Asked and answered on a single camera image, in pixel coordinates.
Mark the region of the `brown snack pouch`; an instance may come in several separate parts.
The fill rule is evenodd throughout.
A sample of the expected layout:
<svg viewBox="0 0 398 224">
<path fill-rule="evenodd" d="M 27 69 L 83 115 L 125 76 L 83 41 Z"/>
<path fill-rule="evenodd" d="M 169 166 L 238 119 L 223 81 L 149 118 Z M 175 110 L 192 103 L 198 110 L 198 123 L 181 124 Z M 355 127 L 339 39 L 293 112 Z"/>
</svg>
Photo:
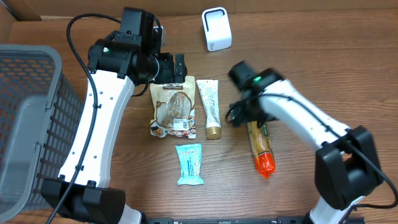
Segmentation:
<svg viewBox="0 0 398 224">
<path fill-rule="evenodd" d="M 164 138 L 168 135 L 195 139 L 195 77 L 185 77 L 183 83 L 151 84 L 154 119 L 150 133 Z"/>
</svg>

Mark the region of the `white tube with gold cap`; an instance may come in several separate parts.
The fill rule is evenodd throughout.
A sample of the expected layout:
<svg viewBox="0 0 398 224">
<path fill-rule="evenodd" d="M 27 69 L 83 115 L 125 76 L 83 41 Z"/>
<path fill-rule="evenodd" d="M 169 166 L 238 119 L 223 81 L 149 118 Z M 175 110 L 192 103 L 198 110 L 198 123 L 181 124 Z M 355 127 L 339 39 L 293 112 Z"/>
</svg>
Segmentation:
<svg viewBox="0 0 398 224">
<path fill-rule="evenodd" d="M 218 80 L 197 80 L 202 104 L 206 114 L 206 137 L 221 137 L 221 121 L 218 99 Z"/>
</svg>

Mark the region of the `orange pasta package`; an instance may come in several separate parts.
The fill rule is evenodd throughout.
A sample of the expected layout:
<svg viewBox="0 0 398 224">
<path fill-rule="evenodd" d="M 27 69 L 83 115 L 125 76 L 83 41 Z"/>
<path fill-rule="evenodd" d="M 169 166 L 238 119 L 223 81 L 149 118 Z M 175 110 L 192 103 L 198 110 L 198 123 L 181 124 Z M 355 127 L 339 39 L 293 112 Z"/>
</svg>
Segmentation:
<svg viewBox="0 0 398 224">
<path fill-rule="evenodd" d="M 259 126 L 257 121 L 247 124 L 252 157 L 256 171 L 269 179 L 275 172 L 274 153 L 266 124 Z"/>
</svg>

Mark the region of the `light blue snack packet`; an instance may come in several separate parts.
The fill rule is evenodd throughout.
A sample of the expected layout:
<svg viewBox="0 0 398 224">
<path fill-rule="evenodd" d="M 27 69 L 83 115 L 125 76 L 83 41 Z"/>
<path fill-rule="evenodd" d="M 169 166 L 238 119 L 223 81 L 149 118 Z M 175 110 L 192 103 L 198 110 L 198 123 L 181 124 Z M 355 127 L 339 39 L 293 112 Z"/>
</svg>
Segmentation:
<svg viewBox="0 0 398 224">
<path fill-rule="evenodd" d="M 185 144 L 176 146 L 180 161 L 180 178 L 178 185 L 203 185 L 204 180 L 200 175 L 202 165 L 202 145 Z"/>
</svg>

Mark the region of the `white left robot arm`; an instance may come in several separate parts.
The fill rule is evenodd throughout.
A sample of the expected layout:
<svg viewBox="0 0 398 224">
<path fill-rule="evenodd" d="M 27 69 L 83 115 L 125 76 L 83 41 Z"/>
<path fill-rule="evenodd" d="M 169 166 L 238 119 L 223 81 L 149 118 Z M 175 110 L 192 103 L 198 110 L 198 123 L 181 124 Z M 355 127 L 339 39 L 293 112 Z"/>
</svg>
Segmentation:
<svg viewBox="0 0 398 224">
<path fill-rule="evenodd" d="M 164 30 L 152 13 L 126 7 L 119 25 L 81 64 L 88 88 L 76 136 L 58 176 L 45 179 L 40 190 L 53 215 L 87 223 L 146 220 L 126 204 L 123 190 L 109 186 L 114 144 L 135 87 L 183 83 L 187 68 L 182 54 L 161 52 Z"/>
</svg>

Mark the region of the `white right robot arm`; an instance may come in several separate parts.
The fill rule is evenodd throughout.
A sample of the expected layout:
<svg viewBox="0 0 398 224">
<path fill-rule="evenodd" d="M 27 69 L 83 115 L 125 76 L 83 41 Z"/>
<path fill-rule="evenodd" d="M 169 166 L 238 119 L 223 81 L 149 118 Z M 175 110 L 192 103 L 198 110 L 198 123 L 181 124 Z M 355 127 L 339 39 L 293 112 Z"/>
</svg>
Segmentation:
<svg viewBox="0 0 398 224">
<path fill-rule="evenodd" d="M 351 128 L 333 119 L 272 68 L 257 73 L 242 61 L 228 75 L 242 94 L 226 115 L 233 126 L 280 120 L 314 151 L 320 199 L 304 223 L 344 223 L 383 183 L 374 139 L 365 127 Z"/>
</svg>

